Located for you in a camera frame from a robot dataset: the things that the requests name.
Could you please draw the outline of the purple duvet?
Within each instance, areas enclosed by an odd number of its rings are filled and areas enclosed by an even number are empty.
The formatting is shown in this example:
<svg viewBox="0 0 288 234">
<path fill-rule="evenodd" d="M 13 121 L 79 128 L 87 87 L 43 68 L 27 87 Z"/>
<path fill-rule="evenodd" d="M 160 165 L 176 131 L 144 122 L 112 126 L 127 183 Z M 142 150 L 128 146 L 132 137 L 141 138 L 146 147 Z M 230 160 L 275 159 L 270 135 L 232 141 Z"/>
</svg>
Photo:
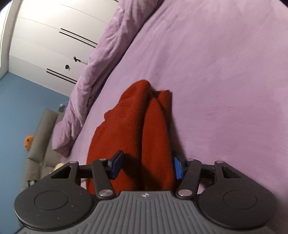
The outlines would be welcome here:
<svg viewBox="0 0 288 234">
<path fill-rule="evenodd" d="M 54 128 L 52 148 L 68 157 L 105 80 L 162 1 L 120 1 Z"/>
</svg>

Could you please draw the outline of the pink plush toy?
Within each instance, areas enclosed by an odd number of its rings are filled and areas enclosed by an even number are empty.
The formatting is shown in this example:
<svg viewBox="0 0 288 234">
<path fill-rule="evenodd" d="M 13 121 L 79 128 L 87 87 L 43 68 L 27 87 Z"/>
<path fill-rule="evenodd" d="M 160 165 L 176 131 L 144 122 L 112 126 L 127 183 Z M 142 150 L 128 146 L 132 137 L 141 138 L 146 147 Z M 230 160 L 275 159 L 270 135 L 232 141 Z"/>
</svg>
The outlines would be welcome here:
<svg viewBox="0 0 288 234">
<path fill-rule="evenodd" d="M 58 163 L 58 164 L 55 166 L 55 168 L 54 168 L 53 171 L 56 171 L 57 169 L 59 169 L 59 168 L 62 167 L 62 166 L 64 166 L 63 163 Z"/>
</svg>

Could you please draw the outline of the purple bed sheet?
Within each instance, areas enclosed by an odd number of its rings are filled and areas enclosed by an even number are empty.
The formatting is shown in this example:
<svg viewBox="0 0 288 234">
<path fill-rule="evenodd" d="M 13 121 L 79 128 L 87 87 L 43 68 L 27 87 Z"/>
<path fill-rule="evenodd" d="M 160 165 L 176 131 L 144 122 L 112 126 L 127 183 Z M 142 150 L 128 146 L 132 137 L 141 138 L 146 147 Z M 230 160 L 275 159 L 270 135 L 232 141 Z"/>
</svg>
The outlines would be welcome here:
<svg viewBox="0 0 288 234">
<path fill-rule="evenodd" d="M 223 160 L 287 200 L 287 7 L 280 1 L 163 1 L 113 68 L 72 148 L 145 79 L 172 92 L 175 151 Z"/>
</svg>

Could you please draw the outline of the orange plush toy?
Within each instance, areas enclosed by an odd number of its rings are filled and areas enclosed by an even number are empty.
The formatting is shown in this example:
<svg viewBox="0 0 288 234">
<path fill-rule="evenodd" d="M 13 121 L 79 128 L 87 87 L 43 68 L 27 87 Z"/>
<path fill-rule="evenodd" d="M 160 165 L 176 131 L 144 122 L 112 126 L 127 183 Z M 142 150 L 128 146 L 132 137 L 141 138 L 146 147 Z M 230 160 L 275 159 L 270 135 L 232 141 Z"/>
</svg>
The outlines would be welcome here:
<svg viewBox="0 0 288 234">
<path fill-rule="evenodd" d="M 32 142 L 33 142 L 33 139 L 34 139 L 34 135 L 28 135 L 25 140 L 24 140 L 24 147 L 27 151 L 30 150 L 31 148 L 31 145 L 32 145 Z"/>
</svg>

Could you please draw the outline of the red knit cardigan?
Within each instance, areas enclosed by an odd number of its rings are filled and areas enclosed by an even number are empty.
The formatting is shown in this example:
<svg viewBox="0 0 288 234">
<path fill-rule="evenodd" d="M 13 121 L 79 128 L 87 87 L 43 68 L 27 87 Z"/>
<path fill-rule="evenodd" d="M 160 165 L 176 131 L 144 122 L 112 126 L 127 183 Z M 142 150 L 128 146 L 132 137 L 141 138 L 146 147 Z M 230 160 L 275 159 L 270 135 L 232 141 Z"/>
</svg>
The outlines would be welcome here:
<svg viewBox="0 0 288 234">
<path fill-rule="evenodd" d="M 169 128 L 172 93 L 155 91 L 146 80 L 133 83 L 96 128 L 87 164 L 119 150 L 121 171 L 112 181 L 120 191 L 174 190 L 176 175 Z"/>
</svg>

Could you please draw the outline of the white wardrobe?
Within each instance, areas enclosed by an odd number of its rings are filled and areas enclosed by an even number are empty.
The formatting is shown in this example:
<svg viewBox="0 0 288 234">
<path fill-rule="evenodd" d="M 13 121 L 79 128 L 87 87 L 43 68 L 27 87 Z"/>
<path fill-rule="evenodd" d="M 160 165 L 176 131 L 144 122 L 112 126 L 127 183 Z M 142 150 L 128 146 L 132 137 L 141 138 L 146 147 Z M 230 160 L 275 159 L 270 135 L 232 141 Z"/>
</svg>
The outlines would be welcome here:
<svg viewBox="0 0 288 234">
<path fill-rule="evenodd" d="M 22 1 L 9 72 L 69 96 L 119 2 Z"/>
</svg>

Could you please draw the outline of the grey sofa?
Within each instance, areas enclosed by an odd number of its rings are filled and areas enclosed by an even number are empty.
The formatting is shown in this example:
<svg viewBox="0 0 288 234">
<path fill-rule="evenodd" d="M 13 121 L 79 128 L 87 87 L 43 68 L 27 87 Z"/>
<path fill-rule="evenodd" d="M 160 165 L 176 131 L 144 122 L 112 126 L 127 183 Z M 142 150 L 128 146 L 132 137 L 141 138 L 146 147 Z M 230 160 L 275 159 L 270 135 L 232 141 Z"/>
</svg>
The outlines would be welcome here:
<svg viewBox="0 0 288 234">
<path fill-rule="evenodd" d="M 29 181 L 38 181 L 47 176 L 61 161 L 61 156 L 52 149 L 52 134 L 55 125 L 63 119 L 64 113 L 45 109 L 38 125 L 23 170 L 21 190 Z"/>
</svg>

